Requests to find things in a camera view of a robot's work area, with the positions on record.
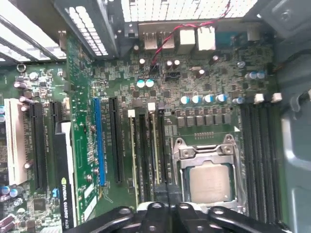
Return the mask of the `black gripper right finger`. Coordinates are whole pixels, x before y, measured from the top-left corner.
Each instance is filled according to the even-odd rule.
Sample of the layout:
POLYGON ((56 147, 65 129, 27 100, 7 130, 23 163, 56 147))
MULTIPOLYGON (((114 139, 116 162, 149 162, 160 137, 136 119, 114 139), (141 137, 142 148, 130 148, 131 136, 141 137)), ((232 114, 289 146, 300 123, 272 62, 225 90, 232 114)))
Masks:
POLYGON ((268 224, 222 206, 202 212, 190 202, 183 202, 181 191, 169 185, 169 204, 173 209, 177 232, 183 233, 288 233, 280 223, 268 224))

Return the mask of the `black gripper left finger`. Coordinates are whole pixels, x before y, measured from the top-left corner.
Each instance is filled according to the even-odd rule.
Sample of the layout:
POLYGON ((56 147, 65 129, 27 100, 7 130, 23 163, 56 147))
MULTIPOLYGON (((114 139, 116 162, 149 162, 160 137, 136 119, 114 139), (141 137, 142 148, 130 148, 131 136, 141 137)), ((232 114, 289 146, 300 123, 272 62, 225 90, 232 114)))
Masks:
POLYGON ((93 233, 166 233, 170 222, 168 185, 155 188, 155 202, 135 212, 122 206, 93 219, 93 233))

